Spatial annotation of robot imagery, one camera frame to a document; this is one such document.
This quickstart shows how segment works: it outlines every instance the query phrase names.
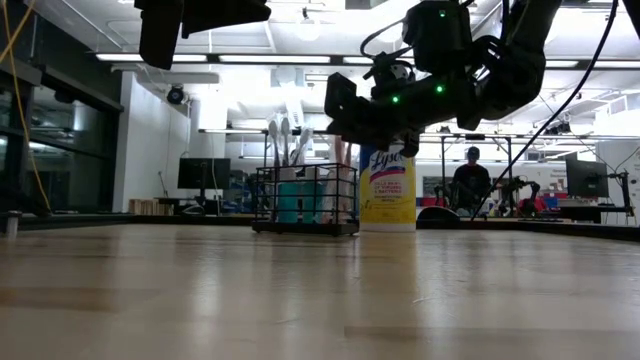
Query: yellow cable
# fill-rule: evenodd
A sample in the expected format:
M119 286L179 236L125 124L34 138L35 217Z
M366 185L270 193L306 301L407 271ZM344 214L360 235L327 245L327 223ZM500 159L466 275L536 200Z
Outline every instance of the yellow cable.
M27 143L27 146L29 145L29 142L30 142L29 128L27 127L27 121L24 116L24 109L22 108L22 99L20 98L20 85L18 83L18 73L16 72L16 63L15 63L15 58L13 56L13 42L20 34L20 31L22 30L22 26L24 25L24 23L26 23L26 19L29 17L29 14L31 13L31 9L33 9L33 4L35 2L36 0L33 0L31 2L31 5L29 5L29 10L27 10L25 17L20 22L18 29L16 30L15 34L12 37L11 29L9 28L9 11L7 10L7 0L2 0L2 5L4 7L4 11L3 11L4 27L7 32L7 40L9 41L9 43L7 44L7 48L2 52L2 56L0 56L0 62L4 60L6 53L9 53L9 59L11 60L11 71L13 72L13 85L15 87L16 97L18 99L16 103L18 103L18 110L20 112L20 121L22 122L22 129L24 130L24 140ZM42 194L42 198L44 199L44 202L47 205L47 209L51 211L49 198L47 197L47 194L44 191L44 187L42 186L42 181L40 180L40 173L38 173L38 168L36 167L36 159L33 155L33 152L31 151L31 148L29 148L29 159L31 159L31 166L33 166L33 173L36 175L36 181L38 183L38 188L40 188L40 194Z

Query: computer monitor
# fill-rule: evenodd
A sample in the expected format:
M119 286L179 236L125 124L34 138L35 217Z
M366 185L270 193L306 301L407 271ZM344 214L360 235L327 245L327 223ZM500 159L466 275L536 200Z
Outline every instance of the computer monitor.
M607 165L598 162L566 159L569 196L609 197Z
M231 159L183 158L180 159L178 188L225 190L229 188L230 173Z

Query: lysol logo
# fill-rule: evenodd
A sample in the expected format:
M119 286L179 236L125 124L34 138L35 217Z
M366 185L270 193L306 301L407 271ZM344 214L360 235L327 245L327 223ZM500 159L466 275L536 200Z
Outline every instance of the lysol logo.
M404 174L407 169L404 167L404 157L400 153L386 153L377 151L369 159L371 178L369 182L387 175Z

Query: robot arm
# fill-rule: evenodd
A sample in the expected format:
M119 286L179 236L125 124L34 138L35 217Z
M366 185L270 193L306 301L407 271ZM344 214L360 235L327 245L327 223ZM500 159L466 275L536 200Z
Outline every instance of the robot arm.
M625 3L637 20L638 1ZM425 79L402 71L407 64L398 57L406 51L373 57L371 100L357 97L356 85L342 75L330 76L325 113L333 122L327 130L380 150L404 140L402 155L412 157L426 126L456 118L460 128L475 130L482 119L501 119L534 100L544 78L545 41L562 0L516 0L506 33L475 41L465 4L423 1L407 12L403 40L416 68L430 74Z

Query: black wire basket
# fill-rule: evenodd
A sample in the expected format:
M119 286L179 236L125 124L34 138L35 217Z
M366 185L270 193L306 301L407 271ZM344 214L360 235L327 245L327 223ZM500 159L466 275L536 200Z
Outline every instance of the black wire basket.
M254 231L332 236L358 232L357 169L331 163L256 171ZM283 172L295 175L285 177Z

